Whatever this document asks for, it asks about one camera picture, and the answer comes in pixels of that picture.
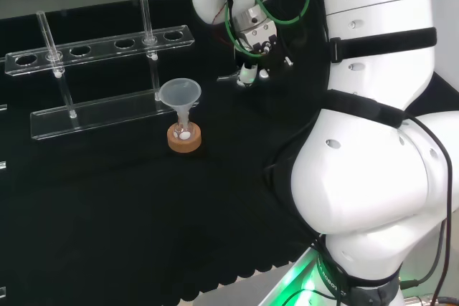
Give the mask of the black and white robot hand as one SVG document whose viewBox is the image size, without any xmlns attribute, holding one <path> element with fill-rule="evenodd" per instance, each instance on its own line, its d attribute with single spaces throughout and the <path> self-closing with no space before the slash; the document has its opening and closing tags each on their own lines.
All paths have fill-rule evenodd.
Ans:
<svg viewBox="0 0 459 306">
<path fill-rule="evenodd" d="M 251 54 L 244 54 L 235 47 L 237 69 L 234 76 L 240 87 L 274 80 L 293 68 L 293 59 L 271 21 L 241 32 L 240 43 Z"/>
</svg>

